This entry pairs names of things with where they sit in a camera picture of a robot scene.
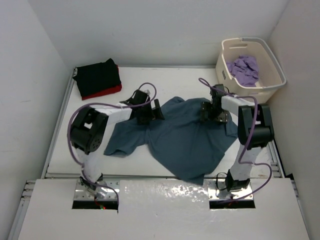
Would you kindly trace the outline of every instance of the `clothing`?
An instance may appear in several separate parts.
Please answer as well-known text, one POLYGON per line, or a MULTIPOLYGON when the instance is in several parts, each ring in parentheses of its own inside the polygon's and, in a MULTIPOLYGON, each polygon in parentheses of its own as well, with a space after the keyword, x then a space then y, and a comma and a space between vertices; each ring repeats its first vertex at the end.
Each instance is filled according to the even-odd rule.
POLYGON ((237 126, 200 122, 201 102, 174 97, 162 107, 165 120, 138 125, 136 119, 115 125, 105 155, 127 156, 137 146, 148 144, 152 156, 179 179, 202 185, 237 138, 237 126))
POLYGON ((82 100, 117 93, 122 89, 118 66, 111 58, 106 62, 77 67, 73 79, 82 100))
POLYGON ((234 62, 227 62, 226 66, 239 84, 244 87, 255 87, 259 80, 259 67, 254 56, 241 55, 234 62))

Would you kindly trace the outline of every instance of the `gray wall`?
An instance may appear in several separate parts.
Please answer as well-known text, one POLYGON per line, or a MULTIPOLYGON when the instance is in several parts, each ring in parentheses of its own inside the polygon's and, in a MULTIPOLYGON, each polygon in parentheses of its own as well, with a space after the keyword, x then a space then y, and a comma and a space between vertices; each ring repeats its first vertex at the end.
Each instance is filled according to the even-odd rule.
POLYGON ((29 0, 69 68, 214 65, 224 39, 267 39, 288 1, 29 0))
POLYGON ((291 0, 269 45, 288 81, 269 101, 276 142, 311 239, 320 239, 320 1, 291 0))
POLYGON ((0 4, 0 240, 4 240, 26 180, 41 176, 71 71, 27 0, 0 4))

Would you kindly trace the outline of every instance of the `purple towel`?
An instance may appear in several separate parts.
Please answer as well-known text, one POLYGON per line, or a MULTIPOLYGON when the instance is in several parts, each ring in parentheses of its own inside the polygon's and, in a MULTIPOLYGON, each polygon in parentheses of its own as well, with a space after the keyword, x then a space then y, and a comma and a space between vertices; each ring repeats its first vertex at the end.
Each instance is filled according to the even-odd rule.
POLYGON ((241 55, 234 62, 227 62, 229 72, 244 87, 255 87, 259 80, 259 67, 254 56, 241 55))

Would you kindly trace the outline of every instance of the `beige plastic basket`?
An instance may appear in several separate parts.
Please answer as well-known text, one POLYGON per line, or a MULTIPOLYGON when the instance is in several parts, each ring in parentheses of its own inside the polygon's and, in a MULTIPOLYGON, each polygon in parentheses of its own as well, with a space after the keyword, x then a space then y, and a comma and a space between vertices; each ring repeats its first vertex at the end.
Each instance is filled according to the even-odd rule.
POLYGON ((265 103, 277 89, 283 87, 287 82, 284 72, 266 42, 256 37, 224 40, 215 70, 219 83, 228 87, 231 93, 239 96, 253 96, 260 104, 265 103), (226 62, 233 62, 240 55, 256 58, 259 67, 259 81, 255 87, 240 85, 228 71, 226 62))

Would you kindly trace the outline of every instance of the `purple cable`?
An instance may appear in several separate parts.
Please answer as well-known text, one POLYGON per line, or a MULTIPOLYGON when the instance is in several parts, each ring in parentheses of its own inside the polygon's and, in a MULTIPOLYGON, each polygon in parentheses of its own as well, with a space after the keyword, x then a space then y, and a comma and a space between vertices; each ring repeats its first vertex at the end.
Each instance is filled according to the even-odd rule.
MULTIPOLYGON (((237 98, 237 99, 253 99, 254 101, 254 113, 253 113, 253 120, 252 120, 252 124, 251 124, 251 129, 250 129, 250 133, 249 133, 249 136, 248 136, 248 139, 246 140, 246 143, 244 145, 244 148, 239 156, 239 159, 238 159, 238 163, 239 164, 253 164, 252 162, 250 161, 243 161, 241 162, 241 159, 243 158, 249 144, 250 144, 250 141, 251 141, 251 138, 254 134, 254 130, 255 130, 255 127, 256 127, 256 121, 257 121, 257 116, 258 116, 258 101, 257 99, 254 97, 254 96, 234 96, 233 94, 230 94, 230 93, 227 93, 227 92, 224 92, 214 86, 210 86, 210 84, 208 83, 207 80, 203 79, 202 77, 200 77, 199 79, 199 82, 202 83, 203 85, 215 90, 215 91, 218 91, 218 92, 221 92, 221 93, 224 93, 225 95, 228 95, 230 97, 234 97, 234 98, 237 98)), ((245 199, 246 197, 250 196, 251 194, 254 194, 256 192, 258 192, 260 189, 262 189, 264 186, 266 186, 269 181, 271 180, 272 178, 272 168, 269 164, 267 163, 254 163, 255 166, 267 166, 269 168, 269 177, 267 178, 267 180, 260 186, 258 187, 256 190, 252 191, 250 194, 247 194, 245 196, 242 196, 242 197, 239 197, 239 198, 236 198, 236 199, 232 199, 232 200, 227 200, 227 201, 223 201, 223 203, 229 203, 229 202, 235 202, 237 200, 241 200, 241 199, 245 199)))
MULTIPOLYGON (((68 143, 68 148, 69 148, 69 151, 70 151, 70 154, 71 154, 71 157, 73 158, 73 160, 78 164, 80 165, 82 168, 84 167, 84 163, 80 162, 73 149, 72 149, 72 145, 71 145, 71 125, 76 117, 76 115, 84 108, 86 107, 89 107, 89 106, 92 106, 92 105, 101 105, 101 106, 107 106, 107 107, 112 107, 112 108, 116 108, 116 109, 128 109, 128 108, 138 108, 138 107, 142 107, 144 105, 147 105, 149 103, 151 103, 157 96, 157 89, 155 87, 155 85, 153 85, 152 83, 150 82, 145 82, 143 84, 140 85, 140 87, 138 89, 140 89, 142 86, 144 85, 150 85, 153 87, 154 89, 154 96, 149 100, 149 101, 146 101, 145 103, 142 103, 142 104, 137 104, 137 105, 130 105, 130 106, 118 106, 118 105, 113 105, 113 104, 108 104, 108 103, 101 103, 101 102, 92 102, 92 103, 87 103, 81 107, 79 107, 71 116, 70 120, 69 120, 69 123, 68 123, 68 127, 67 127, 67 132, 66 132, 66 138, 67 138, 67 143, 68 143)), ((98 183, 95 183, 95 182, 92 182, 87 176, 86 176, 86 173, 84 171, 84 169, 81 170, 82 172, 82 175, 84 177, 84 179, 89 182, 91 185, 93 186, 96 186, 96 187, 102 187, 102 188, 107 188, 107 189, 111 189, 114 191, 115 195, 116 195, 116 200, 117 200, 117 204, 119 205, 119 195, 118 193, 116 192, 116 190, 114 190, 112 187, 108 186, 107 184, 106 185, 102 185, 102 184, 98 184, 98 183)))

